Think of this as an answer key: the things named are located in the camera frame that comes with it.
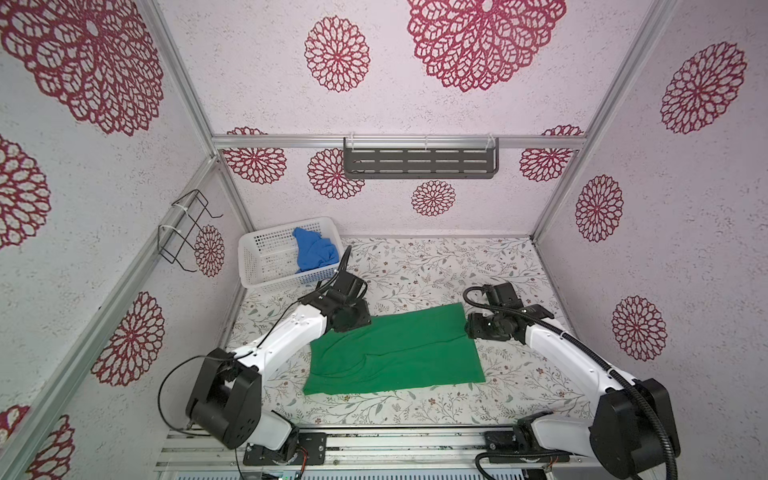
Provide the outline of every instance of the robotic arm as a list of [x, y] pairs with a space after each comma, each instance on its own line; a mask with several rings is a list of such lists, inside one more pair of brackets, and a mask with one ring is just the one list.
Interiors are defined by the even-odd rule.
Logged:
[[[263, 454], [275, 462], [290, 461], [296, 454], [299, 429], [280, 415], [261, 409], [261, 379], [269, 378], [299, 349], [331, 329], [347, 332], [370, 324], [363, 299], [367, 285], [346, 272], [348, 258], [349, 248], [337, 274], [300, 298], [299, 306], [272, 331], [231, 352], [211, 352], [187, 403], [187, 416], [230, 449], [248, 442], [262, 446]], [[468, 293], [473, 290], [485, 293], [488, 304], [470, 300]], [[659, 382], [637, 380], [607, 364], [563, 331], [544, 307], [524, 306], [509, 283], [470, 287], [464, 299], [493, 312], [492, 316], [469, 314], [466, 331], [470, 338], [515, 339], [529, 345], [578, 385], [594, 417], [575, 419], [551, 412], [532, 415], [518, 421], [511, 444], [481, 455], [492, 462], [494, 457], [508, 462], [503, 458], [505, 452], [507, 457], [525, 458], [548, 457], [553, 451], [572, 452], [597, 458], [618, 478], [662, 462], [667, 463], [669, 474], [670, 456], [674, 467], [680, 445], [669, 395]], [[666, 436], [666, 445], [659, 430]]]
[[[470, 300], [471, 291], [483, 292], [488, 304]], [[659, 382], [640, 381], [605, 362], [565, 332], [543, 306], [524, 306], [510, 283], [470, 287], [464, 300], [493, 312], [469, 314], [466, 331], [471, 338], [514, 338], [530, 346], [552, 361], [590, 403], [591, 419], [543, 412], [518, 420], [509, 453], [535, 458], [547, 450], [572, 452], [596, 458], [617, 478], [665, 463], [667, 478], [676, 478], [674, 459], [680, 455], [680, 443], [669, 394]], [[483, 455], [493, 462], [492, 454]]]
[[343, 333], [370, 325], [363, 299], [367, 284], [346, 271], [349, 253], [347, 247], [328, 283], [297, 300], [299, 306], [273, 330], [231, 352], [215, 349], [208, 355], [187, 402], [190, 419], [229, 449], [244, 442], [261, 445], [266, 456], [282, 463], [296, 454], [299, 430], [262, 411], [261, 379], [331, 329]]

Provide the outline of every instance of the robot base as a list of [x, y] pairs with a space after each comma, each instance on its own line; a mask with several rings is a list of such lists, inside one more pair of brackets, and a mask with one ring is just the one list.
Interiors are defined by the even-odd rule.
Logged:
[[326, 461], [326, 437], [325, 433], [299, 433], [298, 444], [296, 445], [296, 454], [287, 463], [278, 463], [270, 458], [269, 452], [261, 445], [248, 444], [243, 457], [243, 465], [249, 467], [272, 466], [272, 465], [301, 465], [304, 463], [299, 447], [303, 447], [308, 456], [307, 465], [322, 465]]

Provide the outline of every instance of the red wire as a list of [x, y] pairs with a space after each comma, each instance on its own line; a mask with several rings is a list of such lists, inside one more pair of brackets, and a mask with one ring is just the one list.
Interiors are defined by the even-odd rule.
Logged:
[[304, 476], [304, 469], [306, 468], [306, 459], [310, 456], [310, 453], [304, 448], [299, 447], [301, 449], [301, 452], [304, 454], [304, 462], [301, 464], [301, 472], [299, 472], [299, 478], [296, 480], [300, 480]]

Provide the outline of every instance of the black motor joint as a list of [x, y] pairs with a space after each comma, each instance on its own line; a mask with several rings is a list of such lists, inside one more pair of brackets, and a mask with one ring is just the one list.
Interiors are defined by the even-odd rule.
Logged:
[[[470, 286], [464, 290], [464, 298], [468, 299], [469, 292], [478, 291], [485, 294], [488, 299], [488, 310], [492, 312], [492, 307], [501, 307], [504, 309], [519, 310], [522, 313], [537, 319], [554, 319], [554, 315], [541, 305], [524, 305], [520, 300], [515, 288], [511, 283], [500, 283], [498, 285]], [[523, 319], [520, 316], [506, 312], [493, 312], [492, 315], [485, 316], [480, 312], [467, 315], [467, 325], [465, 331], [471, 339], [497, 340], [507, 342], [515, 339], [525, 344], [525, 329], [532, 325], [529, 319]]]

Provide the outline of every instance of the blue cloth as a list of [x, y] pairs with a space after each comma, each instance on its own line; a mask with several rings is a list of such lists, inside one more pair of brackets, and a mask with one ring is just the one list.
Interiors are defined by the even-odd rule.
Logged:
[[299, 271], [296, 273], [339, 262], [339, 251], [336, 246], [327, 238], [322, 238], [319, 233], [296, 228], [293, 230], [293, 236], [299, 244], [299, 259], [296, 261], [299, 264]]

